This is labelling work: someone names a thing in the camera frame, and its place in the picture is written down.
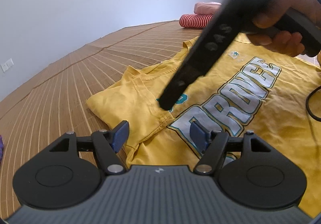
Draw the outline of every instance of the human hand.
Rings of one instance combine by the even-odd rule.
[[[315,25],[321,26],[321,5],[317,0],[271,0],[264,11],[259,13],[253,23],[259,28],[273,26],[290,8],[308,17]],[[254,45],[262,45],[273,52],[295,57],[301,54],[305,47],[301,43],[300,33],[291,34],[288,31],[279,32],[273,39],[267,35],[248,35]]]

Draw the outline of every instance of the purple cloth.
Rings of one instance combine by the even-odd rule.
[[[2,142],[2,136],[0,135],[0,162],[2,160],[3,148],[4,148],[4,145]]]

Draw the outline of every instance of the white logo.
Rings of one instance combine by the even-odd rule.
[[[158,168],[158,169],[155,170],[155,172],[157,172],[157,173],[161,173],[163,171],[164,171],[164,169],[162,169],[162,168]]]

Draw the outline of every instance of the red striped cloth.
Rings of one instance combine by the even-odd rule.
[[[213,15],[182,15],[179,25],[186,28],[204,28]]]

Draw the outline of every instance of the folded pink cloth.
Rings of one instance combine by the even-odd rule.
[[[199,15],[214,15],[220,8],[220,3],[209,2],[209,3],[196,3],[194,7],[194,13]]]
[[[179,25],[185,28],[204,28],[213,15],[182,15]]]

